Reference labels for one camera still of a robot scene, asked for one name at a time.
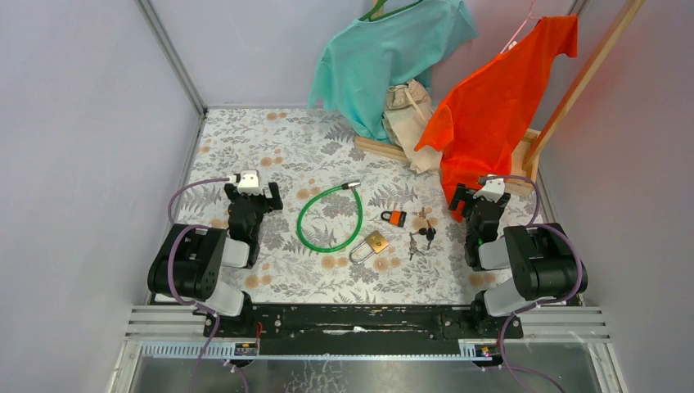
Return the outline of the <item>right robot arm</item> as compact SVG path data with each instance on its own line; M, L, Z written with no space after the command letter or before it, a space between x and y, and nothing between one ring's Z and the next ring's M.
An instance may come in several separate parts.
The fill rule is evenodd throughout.
M480 337L492 336L519 310L570 300L588 287L588 273L560 224L500 228L510 199L503 181L475 190L459 183L449 204L466 225L465 261L475 271L509 269L511 277L480 291L468 323Z

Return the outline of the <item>brass padlock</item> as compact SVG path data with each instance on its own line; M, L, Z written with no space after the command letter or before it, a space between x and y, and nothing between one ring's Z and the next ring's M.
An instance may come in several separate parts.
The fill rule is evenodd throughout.
M383 234L373 231L349 252L349 261L352 264L363 264L374 255L387 249L389 245Z

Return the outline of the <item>small silver keys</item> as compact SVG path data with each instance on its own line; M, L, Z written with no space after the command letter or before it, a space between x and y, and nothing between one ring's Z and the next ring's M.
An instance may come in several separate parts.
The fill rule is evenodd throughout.
M413 233L409 233L408 254L410 260L412 260L415 255L422 255L422 251L419 249Z

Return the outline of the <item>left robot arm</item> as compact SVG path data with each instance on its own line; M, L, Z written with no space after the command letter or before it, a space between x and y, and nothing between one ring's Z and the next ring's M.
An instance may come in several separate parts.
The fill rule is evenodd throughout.
M182 305L223 316L223 326L236 337L249 333L254 315L244 304L246 294L219 276L223 266L245 269L255 265L260 229L266 214L283 209L277 183L251 195L234 184L224 186L229 199L228 226L174 224L147 275L149 291Z

